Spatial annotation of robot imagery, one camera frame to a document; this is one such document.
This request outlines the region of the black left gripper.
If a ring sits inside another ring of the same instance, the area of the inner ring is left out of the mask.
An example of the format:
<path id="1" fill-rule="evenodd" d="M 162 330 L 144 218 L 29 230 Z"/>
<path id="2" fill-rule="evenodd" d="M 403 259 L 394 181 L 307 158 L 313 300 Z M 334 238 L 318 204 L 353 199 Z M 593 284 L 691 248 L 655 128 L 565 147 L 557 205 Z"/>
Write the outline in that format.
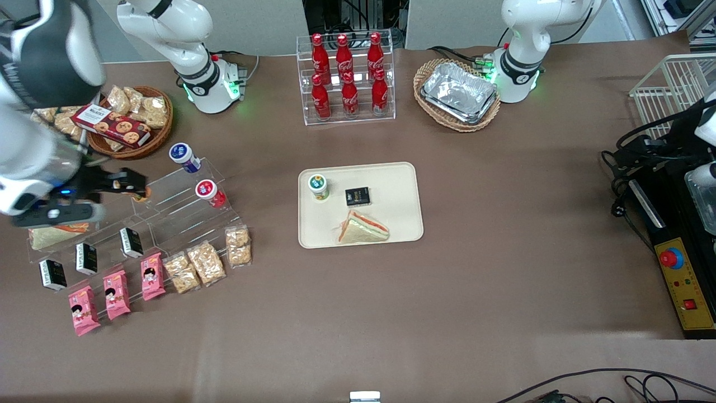
<path id="1" fill-rule="evenodd" d="M 691 167 L 705 163 L 705 141 L 695 135 L 698 120 L 675 120 L 668 133 L 653 139 L 645 136 L 644 150 L 649 157 L 643 165 L 655 167 L 668 161 L 682 161 Z"/>

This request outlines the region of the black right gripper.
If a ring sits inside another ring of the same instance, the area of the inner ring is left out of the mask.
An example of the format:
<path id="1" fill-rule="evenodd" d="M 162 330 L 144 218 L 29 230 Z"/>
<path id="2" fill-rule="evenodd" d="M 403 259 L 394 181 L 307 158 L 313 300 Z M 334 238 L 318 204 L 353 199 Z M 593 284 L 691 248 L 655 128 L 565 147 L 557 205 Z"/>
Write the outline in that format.
<path id="1" fill-rule="evenodd" d="M 50 192 L 51 203 L 75 203 L 92 193 L 146 194 L 144 175 L 115 175 L 104 168 L 81 167 L 69 181 Z"/>

